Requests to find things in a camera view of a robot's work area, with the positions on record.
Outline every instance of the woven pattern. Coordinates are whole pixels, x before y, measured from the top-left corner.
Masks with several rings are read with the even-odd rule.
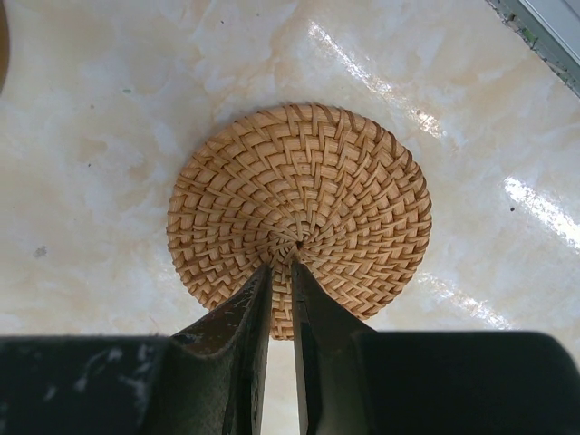
[[[210,310],[269,263],[272,335],[292,339],[295,258],[367,319],[409,282],[430,228],[409,151],[373,121],[313,104],[261,111],[209,139],[178,177],[167,232],[181,280]]]

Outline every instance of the rattan coaster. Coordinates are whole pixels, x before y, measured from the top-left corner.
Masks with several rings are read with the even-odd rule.
[[[430,205],[421,168],[392,133],[342,109],[288,105],[234,122],[189,160],[169,203],[169,251],[210,310],[269,263],[272,335],[292,339],[294,258],[367,319],[421,262]]]

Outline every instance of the spiral weave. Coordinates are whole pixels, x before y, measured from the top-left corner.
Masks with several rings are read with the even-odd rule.
[[[287,105],[234,122],[193,155],[169,203],[169,251],[210,310],[270,264],[272,336],[292,339],[294,259],[367,319],[423,259],[430,206],[392,133],[343,109]]]

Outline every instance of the marble surface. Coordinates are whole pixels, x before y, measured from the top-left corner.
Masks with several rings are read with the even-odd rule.
[[[172,334],[204,314],[166,211],[187,157],[284,102],[373,118],[433,201],[384,330],[531,329],[580,359],[580,101],[484,0],[7,0],[0,333]],[[296,434],[290,343],[263,433]]]

